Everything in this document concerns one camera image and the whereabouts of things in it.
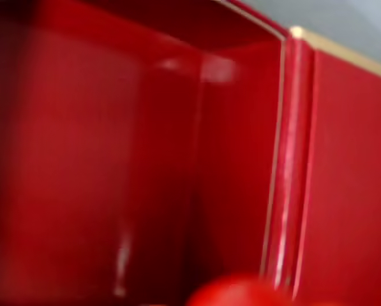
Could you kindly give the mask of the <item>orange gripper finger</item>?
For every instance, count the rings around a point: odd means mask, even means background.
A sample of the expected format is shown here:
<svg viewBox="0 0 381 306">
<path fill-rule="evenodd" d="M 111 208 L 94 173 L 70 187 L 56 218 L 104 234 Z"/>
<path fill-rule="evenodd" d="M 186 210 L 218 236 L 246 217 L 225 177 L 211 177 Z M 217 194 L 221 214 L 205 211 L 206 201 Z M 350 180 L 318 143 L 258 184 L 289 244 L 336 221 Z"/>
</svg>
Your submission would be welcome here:
<svg viewBox="0 0 381 306">
<path fill-rule="evenodd" d="M 188 305 L 292 305 L 292 299 L 256 275 L 228 275 L 200 286 Z"/>
</svg>

